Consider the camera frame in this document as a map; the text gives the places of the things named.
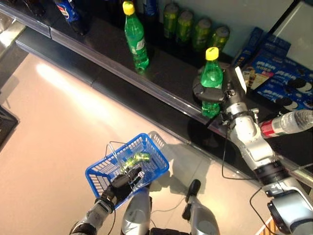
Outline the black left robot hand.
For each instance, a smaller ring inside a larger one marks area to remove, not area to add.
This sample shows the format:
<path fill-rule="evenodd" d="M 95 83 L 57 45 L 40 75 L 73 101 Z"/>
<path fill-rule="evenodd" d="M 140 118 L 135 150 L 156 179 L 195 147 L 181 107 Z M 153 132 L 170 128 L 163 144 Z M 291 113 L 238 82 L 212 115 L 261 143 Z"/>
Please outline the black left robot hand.
<path fill-rule="evenodd" d="M 141 171 L 142 168 L 139 166 L 125 174 L 119 174 L 98 197 L 98 200 L 102 200 L 111 208 L 114 206 L 116 209 L 132 194 L 133 189 L 141 180 L 141 176 L 139 176 Z"/>

